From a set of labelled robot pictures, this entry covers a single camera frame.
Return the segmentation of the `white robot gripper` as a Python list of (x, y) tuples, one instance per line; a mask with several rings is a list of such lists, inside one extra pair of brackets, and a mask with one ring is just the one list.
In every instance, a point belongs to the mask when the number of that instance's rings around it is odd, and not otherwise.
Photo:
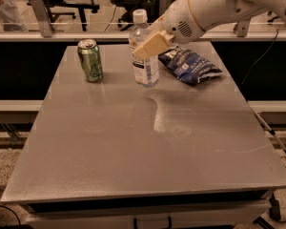
[(198, 20), (206, 0), (176, 0), (151, 24), (151, 34), (134, 48), (140, 59), (166, 52), (173, 43), (189, 43), (199, 39), (206, 30)]

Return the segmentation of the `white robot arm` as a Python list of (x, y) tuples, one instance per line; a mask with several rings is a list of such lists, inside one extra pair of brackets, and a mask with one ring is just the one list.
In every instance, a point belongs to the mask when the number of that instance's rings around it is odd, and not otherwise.
[(134, 54), (141, 59), (159, 55), (174, 43), (193, 42), (221, 24), (248, 20), (268, 10), (286, 25), (286, 0), (176, 0), (147, 28)]

